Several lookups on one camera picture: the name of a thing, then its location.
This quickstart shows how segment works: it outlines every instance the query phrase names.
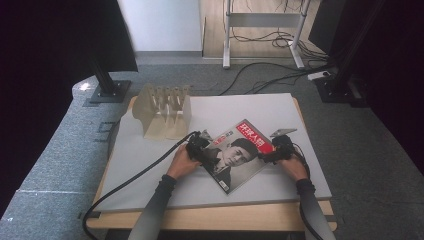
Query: man on magazine cover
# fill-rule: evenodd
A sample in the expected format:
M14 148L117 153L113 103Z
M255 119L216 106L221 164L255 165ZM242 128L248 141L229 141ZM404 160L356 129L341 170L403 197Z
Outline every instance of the man on magazine cover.
M203 153L214 161L214 166L207 170L213 173L218 183L227 192L231 187L231 167L238 167L252 161L258 156L258 149L251 141L238 138L224 150L219 148L205 149Z

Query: magazine cover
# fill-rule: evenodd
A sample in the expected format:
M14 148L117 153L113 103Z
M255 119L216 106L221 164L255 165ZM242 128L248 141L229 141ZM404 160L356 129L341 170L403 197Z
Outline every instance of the magazine cover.
M204 167L225 193L230 194L266 165L258 153L272 150L272 143L244 119L204 149L205 156L213 161Z

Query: white board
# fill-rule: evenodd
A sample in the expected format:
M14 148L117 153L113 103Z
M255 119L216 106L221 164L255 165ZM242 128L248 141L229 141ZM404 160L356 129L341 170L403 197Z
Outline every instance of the white board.
M319 199L331 192L310 143L292 96L284 94L190 97L191 131L207 129L212 138L243 119L249 120L265 136L280 128L297 128L288 136L303 150L311 169L311 180ZM104 181L102 196L156 161L176 141L143 138L142 126L128 111L121 119L113 156ZM102 202L97 210L138 210L146 206L174 153L124 189ZM199 167L178 181L169 207L191 208L234 204L258 204L298 199L294 182L278 166L269 164L236 191L227 196L212 177Z

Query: robotic hand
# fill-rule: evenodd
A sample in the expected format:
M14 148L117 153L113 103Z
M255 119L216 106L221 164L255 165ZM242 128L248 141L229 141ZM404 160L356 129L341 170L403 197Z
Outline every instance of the robotic hand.
M306 163L305 157L301 155L295 148L296 144L293 144L290 137L287 135L276 135L272 139L272 145L275 147L275 151L270 153L259 153L258 158L262 159L264 162L272 162L274 165L277 164L279 160L290 160L293 155L297 156L303 164L308 177L310 177L309 166Z
M201 162L202 166L213 166L213 162L203 154L203 149L205 149L211 141L212 138L206 130L204 130L202 133L195 132L190 137L186 146L190 159L195 159Z

